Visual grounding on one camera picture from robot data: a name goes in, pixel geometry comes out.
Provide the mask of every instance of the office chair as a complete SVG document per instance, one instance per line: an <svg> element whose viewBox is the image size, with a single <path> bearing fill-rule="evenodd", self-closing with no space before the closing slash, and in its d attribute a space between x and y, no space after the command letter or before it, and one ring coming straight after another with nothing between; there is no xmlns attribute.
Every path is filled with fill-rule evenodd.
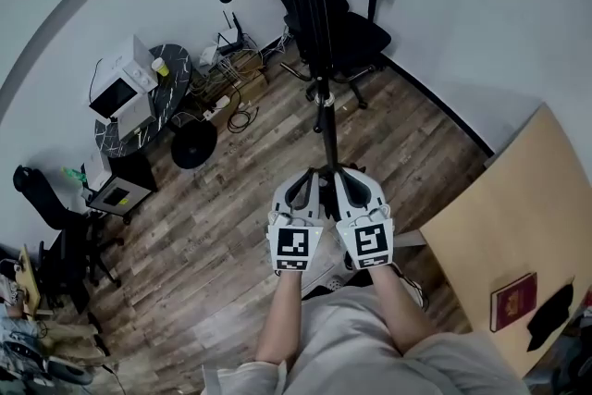
<svg viewBox="0 0 592 395"><path fill-rule="evenodd" d="M94 286L99 284L94 274L97 266L112 283L118 288L121 286L121 281L114 279L109 273L101 254L113 244L123 245L123 239L110 239L101 243L100 231L103 223L98 219L97 213L84 216L67 210L38 169L18 166L13 175L13 183L15 189L29 200L50 228L61 230L49 251L45 251L43 243L41 244L39 275L42 286L50 293L51 290L68 287L77 309L83 304L80 299L85 299L86 290L81 282L86 275L87 266L90 268L89 280Z"/></svg>
<svg viewBox="0 0 592 395"><path fill-rule="evenodd" d="M288 11L284 21L296 40L302 62L306 63L307 51L302 39L299 38L300 25L293 0L281 0L281 2ZM340 71L346 77L345 80L334 79L334 81L347 82L358 99L359 107L366 109L368 104L360 94L357 82L366 73L383 69L386 66L380 53L389 45L390 35L374 23L376 0L368 2L367 19L351 12L347 0L325 0L325 4L327 6L333 72ZM280 65L300 80L311 80L285 63L280 63ZM362 68L362 70L354 73L356 68ZM314 100L315 89L315 82L307 88L306 98L309 101Z"/></svg>

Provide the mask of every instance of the black marble table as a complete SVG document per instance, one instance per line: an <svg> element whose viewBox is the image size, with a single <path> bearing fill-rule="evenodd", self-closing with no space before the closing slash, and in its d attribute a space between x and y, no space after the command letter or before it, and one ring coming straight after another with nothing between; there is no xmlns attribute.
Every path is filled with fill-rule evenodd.
<svg viewBox="0 0 592 395"><path fill-rule="evenodd" d="M153 140L175 115L189 87L192 64L185 48L178 44L162 44L151 48L150 53L155 58L162 57L170 71L166 78L158 76L160 82L150 92L154 102L156 121L124 143L119 140L116 122L106 126L97 120L94 123L94 140L99 150L111 158L133 154Z"/></svg>

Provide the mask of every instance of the white shirt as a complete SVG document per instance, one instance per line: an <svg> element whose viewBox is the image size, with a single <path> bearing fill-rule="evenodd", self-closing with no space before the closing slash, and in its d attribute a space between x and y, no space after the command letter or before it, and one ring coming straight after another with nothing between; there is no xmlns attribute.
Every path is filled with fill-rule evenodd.
<svg viewBox="0 0 592 395"><path fill-rule="evenodd" d="M442 333L401 356L373 287L345 287L302 304L302 348L285 364L204 369L207 395L528 395L479 333Z"/></svg>

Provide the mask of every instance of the white microwave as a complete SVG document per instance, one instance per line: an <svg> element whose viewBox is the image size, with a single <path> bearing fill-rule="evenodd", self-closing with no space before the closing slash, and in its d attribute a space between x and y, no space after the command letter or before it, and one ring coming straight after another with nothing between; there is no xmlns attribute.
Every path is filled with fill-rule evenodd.
<svg viewBox="0 0 592 395"><path fill-rule="evenodd" d="M158 85L153 61L148 48L133 35L99 63L89 106L101 122L108 124L119 117Z"/></svg>

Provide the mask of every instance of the wooden floor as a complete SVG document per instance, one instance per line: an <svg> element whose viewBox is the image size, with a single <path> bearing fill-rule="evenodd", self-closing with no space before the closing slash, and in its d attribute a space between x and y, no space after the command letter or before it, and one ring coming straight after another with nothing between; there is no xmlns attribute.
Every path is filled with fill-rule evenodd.
<svg viewBox="0 0 592 395"><path fill-rule="evenodd" d="M287 59L302 69L293 49ZM292 173L322 166L322 139L313 133L315 107L305 83L276 64L256 105L259 115L242 134L220 132L216 151L194 170L171 161L170 137L151 145L159 192L129 227L108 223L125 246L105 260L123 280L90 289L90 309L104 329L121 383L131 394L196 393L201 365L233 367L253 357L277 283L264 226L276 186ZM463 191L483 170L485 154L442 111L392 70L363 81L370 104L356 107L335 85L339 159L366 166L383 186L397 232L417 228ZM327 223L304 290L340 267L335 230ZM424 285L430 316L463 332L468 324L428 249L396 254ZM82 320L68 307L62 321ZM115 378L97 370L91 393L121 393Z"/></svg>

